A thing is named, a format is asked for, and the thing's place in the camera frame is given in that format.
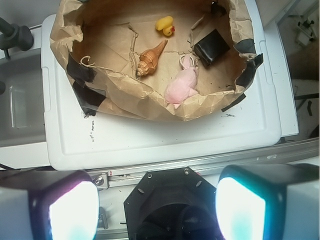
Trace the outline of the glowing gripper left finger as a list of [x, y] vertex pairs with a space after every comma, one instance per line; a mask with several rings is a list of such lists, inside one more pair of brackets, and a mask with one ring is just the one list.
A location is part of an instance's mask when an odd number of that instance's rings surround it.
[[2, 170], [2, 240], [93, 240], [99, 193], [85, 171]]

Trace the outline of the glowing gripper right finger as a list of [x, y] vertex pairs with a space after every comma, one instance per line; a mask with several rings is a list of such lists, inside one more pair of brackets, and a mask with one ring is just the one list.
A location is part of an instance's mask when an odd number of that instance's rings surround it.
[[219, 176], [215, 211], [226, 240], [318, 240], [320, 168], [228, 165]]

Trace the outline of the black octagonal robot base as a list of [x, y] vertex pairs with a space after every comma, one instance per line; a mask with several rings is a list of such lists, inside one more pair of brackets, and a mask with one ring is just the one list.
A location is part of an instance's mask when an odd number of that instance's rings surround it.
[[147, 172], [124, 201], [130, 240], [217, 240], [215, 187], [189, 167]]

